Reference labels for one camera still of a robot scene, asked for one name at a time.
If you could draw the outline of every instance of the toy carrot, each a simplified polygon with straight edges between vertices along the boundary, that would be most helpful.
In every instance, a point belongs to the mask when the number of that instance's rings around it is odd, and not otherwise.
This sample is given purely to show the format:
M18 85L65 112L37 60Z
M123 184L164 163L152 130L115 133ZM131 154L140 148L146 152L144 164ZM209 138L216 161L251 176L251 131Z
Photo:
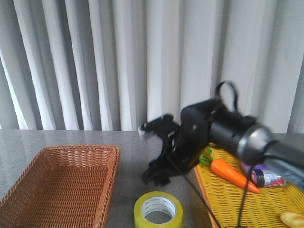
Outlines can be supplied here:
M238 173L225 161L221 159L213 159L211 153L212 150L210 149L210 147L208 147L199 158L200 165L210 165L211 170L218 176L230 181L231 183L243 189L246 188L247 178L242 174ZM260 192L260 190L252 182L249 182L248 190L255 193Z

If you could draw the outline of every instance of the white curtain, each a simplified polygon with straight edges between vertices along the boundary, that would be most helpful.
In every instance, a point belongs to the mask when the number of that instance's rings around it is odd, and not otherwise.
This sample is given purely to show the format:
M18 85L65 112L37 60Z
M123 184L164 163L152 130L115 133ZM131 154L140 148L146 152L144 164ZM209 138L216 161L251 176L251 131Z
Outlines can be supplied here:
M304 133L303 56L302 0L0 0L0 128L133 131L232 80Z

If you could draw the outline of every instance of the countertop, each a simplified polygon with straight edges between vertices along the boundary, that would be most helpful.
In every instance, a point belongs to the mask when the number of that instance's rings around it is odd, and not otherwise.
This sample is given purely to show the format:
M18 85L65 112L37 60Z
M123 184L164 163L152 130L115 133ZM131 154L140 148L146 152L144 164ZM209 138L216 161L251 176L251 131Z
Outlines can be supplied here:
M275 136L293 147L304 149L304 134ZM156 190L170 193L181 202L183 228L211 227L206 208L182 177L171 178L171 183L164 187L142 182L141 174L148 168L149 161L160 154L162 144L157 137L141 141L137 132L0 130L0 198L41 149L63 144L112 144L121 149L106 227L133 227L135 202L143 194ZM199 188L194 171L188 177Z

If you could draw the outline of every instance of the packing tape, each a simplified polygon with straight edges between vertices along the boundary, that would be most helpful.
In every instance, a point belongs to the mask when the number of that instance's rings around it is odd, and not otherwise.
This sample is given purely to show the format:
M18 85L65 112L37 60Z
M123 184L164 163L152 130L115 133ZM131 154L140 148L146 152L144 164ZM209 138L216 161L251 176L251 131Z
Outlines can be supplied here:
M171 217L168 222L157 224L145 217L155 211ZM142 195L134 205L135 228L181 228L183 210L181 203L172 195L162 191L152 191Z

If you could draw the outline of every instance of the bread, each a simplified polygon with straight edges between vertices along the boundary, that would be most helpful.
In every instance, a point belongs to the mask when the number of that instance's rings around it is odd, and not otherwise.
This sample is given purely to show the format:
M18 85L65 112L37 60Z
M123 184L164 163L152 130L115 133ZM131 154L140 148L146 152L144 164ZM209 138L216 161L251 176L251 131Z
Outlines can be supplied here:
M280 214L280 219L290 228L304 228L304 216L288 210Z

